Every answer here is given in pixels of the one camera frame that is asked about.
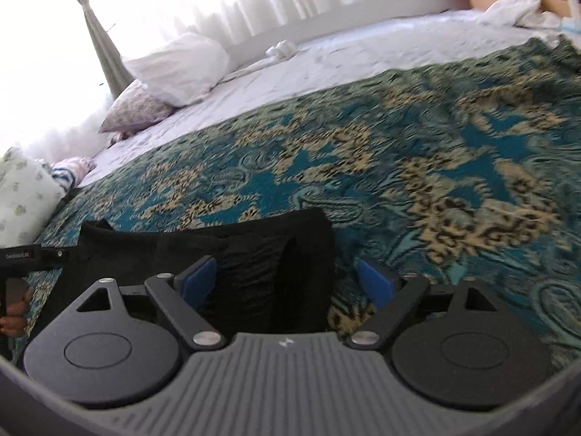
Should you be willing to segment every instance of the metal screw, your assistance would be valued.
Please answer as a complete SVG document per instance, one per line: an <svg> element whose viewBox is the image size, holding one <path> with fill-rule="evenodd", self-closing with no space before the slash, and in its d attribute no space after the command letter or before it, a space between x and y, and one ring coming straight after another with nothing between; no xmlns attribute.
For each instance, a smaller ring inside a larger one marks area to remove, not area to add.
<svg viewBox="0 0 581 436"><path fill-rule="evenodd" d="M194 343L198 346L215 346L220 342L222 336L216 331L201 331L194 335Z"/></svg>
<svg viewBox="0 0 581 436"><path fill-rule="evenodd" d="M379 341L379 334L373 331L357 331L351 336L351 340L359 346L373 346Z"/></svg>

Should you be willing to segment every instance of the black device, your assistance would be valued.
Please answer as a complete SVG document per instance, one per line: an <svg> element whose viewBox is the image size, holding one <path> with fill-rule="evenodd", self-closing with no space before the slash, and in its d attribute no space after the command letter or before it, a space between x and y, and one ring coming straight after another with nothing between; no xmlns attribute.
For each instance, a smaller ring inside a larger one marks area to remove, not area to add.
<svg viewBox="0 0 581 436"><path fill-rule="evenodd" d="M331 332L228 343L191 306L211 290L205 257L140 287L95 282L30 343L28 377L2 362L0 384L49 435L541 436L576 420L581 366L549 378L548 349L486 285L362 262L363 288L385 303L345 343ZM0 415L5 405L0 394ZM31 434L22 424L5 429Z"/></svg>

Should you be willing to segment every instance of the black pants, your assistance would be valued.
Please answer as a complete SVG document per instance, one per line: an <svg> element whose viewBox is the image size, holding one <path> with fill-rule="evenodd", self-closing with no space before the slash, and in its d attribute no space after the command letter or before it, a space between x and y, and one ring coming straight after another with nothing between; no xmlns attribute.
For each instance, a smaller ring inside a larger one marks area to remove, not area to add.
<svg viewBox="0 0 581 436"><path fill-rule="evenodd" d="M176 233L124 233L85 222L78 257L63 267L32 338L96 280L138 285L180 273L204 255L216 258L214 291L198 312L225 336L326 329L334 278L330 222L320 209Z"/></svg>

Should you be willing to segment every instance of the gray gripper base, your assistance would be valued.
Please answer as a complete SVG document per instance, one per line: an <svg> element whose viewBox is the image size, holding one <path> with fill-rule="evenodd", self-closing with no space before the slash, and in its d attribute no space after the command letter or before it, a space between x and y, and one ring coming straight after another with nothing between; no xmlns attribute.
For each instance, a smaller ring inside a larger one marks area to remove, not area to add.
<svg viewBox="0 0 581 436"><path fill-rule="evenodd" d="M154 397L88 413L118 434L155 436L451 436L490 418L422 399L380 354L334 333L238 334L222 351L194 354Z"/></svg>

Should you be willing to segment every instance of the paisley pattern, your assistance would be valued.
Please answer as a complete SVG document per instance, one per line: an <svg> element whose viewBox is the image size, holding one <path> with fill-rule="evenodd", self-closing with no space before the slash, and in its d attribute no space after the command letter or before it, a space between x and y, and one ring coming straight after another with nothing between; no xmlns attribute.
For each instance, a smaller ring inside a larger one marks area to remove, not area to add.
<svg viewBox="0 0 581 436"><path fill-rule="evenodd" d="M581 356L580 71L569 42L533 39L265 106L90 185L40 241L73 245L86 219L175 231L319 206L338 246L330 327L373 314L354 265L374 256L433 283L488 282L558 370ZM56 277L31 276L32 321Z"/></svg>

